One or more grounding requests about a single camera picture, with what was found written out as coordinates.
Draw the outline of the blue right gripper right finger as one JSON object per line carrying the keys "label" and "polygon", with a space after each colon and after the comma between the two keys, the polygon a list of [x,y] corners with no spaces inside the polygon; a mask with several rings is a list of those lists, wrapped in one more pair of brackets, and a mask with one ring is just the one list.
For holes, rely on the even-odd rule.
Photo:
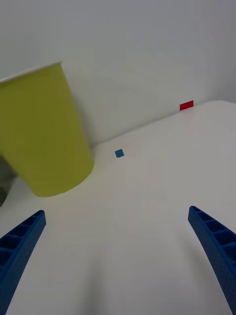
{"label": "blue right gripper right finger", "polygon": [[236,313],[236,234],[195,206],[188,221],[213,268],[232,314]]}

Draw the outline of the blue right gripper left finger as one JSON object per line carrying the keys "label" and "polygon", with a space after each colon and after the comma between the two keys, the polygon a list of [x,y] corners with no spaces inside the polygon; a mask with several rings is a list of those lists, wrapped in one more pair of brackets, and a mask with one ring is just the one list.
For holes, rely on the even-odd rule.
{"label": "blue right gripper left finger", "polygon": [[45,226],[45,212],[39,210],[0,239],[0,314],[2,315],[7,312]]}

